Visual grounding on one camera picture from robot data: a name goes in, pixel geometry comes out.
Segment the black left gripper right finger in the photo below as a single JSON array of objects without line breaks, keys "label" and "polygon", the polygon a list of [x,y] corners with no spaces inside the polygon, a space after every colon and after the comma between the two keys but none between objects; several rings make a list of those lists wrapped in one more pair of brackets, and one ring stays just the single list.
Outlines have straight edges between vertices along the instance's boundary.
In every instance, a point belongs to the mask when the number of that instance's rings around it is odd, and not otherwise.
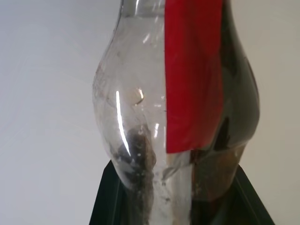
[{"label": "black left gripper right finger", "polygon": [[212,175],[194,165],[191,224],[263,225],[266,208],[240,165],[228,175]]}]

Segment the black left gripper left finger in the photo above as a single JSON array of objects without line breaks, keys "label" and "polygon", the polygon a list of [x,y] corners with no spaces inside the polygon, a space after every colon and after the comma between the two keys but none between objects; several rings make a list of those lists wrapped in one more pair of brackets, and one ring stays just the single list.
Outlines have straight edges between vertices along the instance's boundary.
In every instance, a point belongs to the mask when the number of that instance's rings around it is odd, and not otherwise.
[{"label": "black left gripper left finger", "polygon": [[103,171],[89,224],[135,225],[136,210],[129,199],[135,188],[135,176],[117,173],[110,161]]}]

